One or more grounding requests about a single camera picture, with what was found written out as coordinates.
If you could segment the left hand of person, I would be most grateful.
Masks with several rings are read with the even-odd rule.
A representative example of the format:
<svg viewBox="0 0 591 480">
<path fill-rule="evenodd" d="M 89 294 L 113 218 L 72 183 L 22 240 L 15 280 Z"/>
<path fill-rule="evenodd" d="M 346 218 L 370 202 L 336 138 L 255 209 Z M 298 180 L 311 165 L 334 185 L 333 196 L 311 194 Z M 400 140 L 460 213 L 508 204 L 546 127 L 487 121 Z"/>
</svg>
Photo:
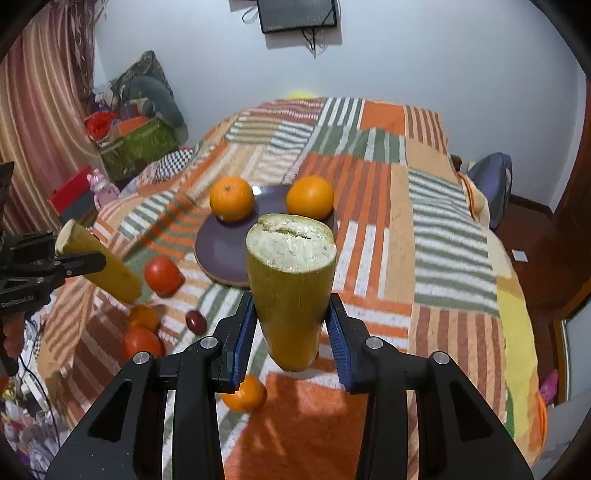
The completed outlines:
<svg viewBox="0 0 591 480">
<path fill-rule="evenodd" d="M 9 314 L 2 319 L 2 324 L 5 336 L 4 349 L 10 358 L 17 359 L 24 345 L 25 313 Z"/>
</svg>

